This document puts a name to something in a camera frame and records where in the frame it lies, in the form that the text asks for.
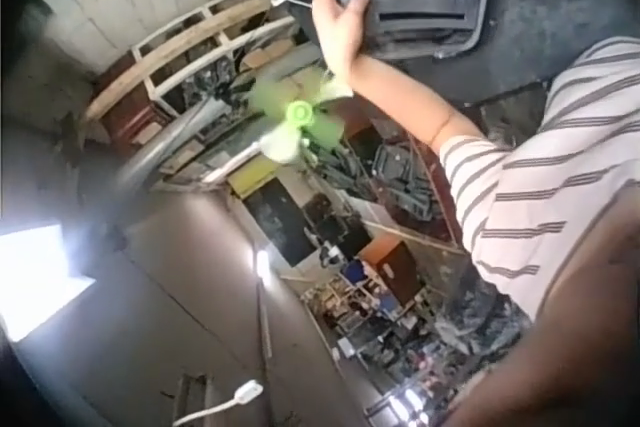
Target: fan hub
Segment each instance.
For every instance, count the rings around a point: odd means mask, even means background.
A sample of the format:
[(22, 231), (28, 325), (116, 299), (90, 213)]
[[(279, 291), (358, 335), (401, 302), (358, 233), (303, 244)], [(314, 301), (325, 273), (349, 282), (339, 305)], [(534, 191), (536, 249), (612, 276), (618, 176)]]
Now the fan hub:
[(286, 121), (297, 127), (308, 127), (313, 124), (313, 105), (304, 100), (294, 100), (287, 105)]

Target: power cord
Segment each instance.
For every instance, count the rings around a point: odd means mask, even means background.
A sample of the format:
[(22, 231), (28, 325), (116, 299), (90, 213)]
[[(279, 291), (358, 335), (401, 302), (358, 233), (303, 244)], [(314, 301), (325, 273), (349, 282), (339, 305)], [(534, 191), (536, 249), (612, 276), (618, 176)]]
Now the power cord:
[(258, 397), (263, 390), (264, 387), (262, 387), (262, 385), (260, 385), (257, 381), (250, 380), (246, 384), (241, 385), (238, 390), (236, 390), (235, 394), (233, 394), (233, 399), (229, 400), (228, 402), (224, 402), (223, 404), (216, 405), (215, 407), (189, 414), (185, 417), (182, 417), (181, 419), (176, 420), (172, 425), (173, 427), (178, 427), (179, 425), (184, 425), (194, 420), (201, 419), (202, 417), (207, 417), (209, 415), (224, 412), (225, 410), (229, 410), (236, 405), (248, 404), (253, 399)]

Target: striped shirt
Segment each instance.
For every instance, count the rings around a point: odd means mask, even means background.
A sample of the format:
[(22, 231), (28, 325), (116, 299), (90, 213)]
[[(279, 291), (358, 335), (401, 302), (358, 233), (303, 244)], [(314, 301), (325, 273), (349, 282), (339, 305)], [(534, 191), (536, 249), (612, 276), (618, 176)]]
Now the striped shirt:
[(585, 52), (555, 80), (523, 145), (459, 136), (440, 159), (474, 264), (534, 319), (582, 239), (640, 185), (640, 40)]

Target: green fan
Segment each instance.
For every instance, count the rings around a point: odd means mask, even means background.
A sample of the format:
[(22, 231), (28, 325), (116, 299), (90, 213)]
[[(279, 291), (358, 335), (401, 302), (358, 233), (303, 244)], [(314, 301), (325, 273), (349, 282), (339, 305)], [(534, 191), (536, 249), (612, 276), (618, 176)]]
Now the green fan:
[(348, 87), (335, 80), (325, 81), (321, 72), (305, 76), (302, 92), (288, 89), (283, 83), (256, 83), (249, 95), (249, 105), (279, 122), (260, 139), (262, 153), (279, 163), (293, 161), (300, 152), (303, 138), (331, 150), (340, 144), (344, 122), (322, 112), (320, 102), (353, 95)]

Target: short sleeve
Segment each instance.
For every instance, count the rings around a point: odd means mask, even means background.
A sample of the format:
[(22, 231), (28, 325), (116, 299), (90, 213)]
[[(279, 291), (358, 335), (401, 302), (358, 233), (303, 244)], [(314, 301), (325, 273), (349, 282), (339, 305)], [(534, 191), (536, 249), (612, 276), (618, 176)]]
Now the short sleeve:
[(473, 254), (495, 198), (502, 165), (510, 151), (493, 142), (468, 136), (449, 139), (440, 149), (440, 162), (451, 185), (462, 243)]

